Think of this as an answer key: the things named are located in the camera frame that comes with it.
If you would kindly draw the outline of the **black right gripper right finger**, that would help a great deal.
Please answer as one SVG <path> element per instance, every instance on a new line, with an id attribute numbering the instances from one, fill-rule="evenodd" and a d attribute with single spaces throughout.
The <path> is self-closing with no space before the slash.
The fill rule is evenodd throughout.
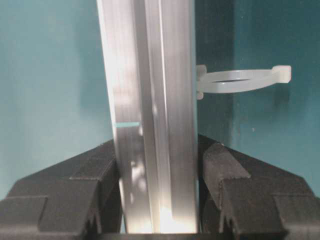
<path id="1" fill-rule="evenodd" d="M 198 136 L 200 220 L 215 240 L 317 240 L 320 199 L 294 173 Z"/>

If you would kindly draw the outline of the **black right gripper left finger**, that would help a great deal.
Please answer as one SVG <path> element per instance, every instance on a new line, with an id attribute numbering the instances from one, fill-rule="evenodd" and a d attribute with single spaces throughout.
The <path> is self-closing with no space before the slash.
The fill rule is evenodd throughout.
<path id="1" fill-rule="evenodd" d="M 3 240 L 94 240 L 119 233 L 113 141 L 17 180 L 0 202 Z"/>

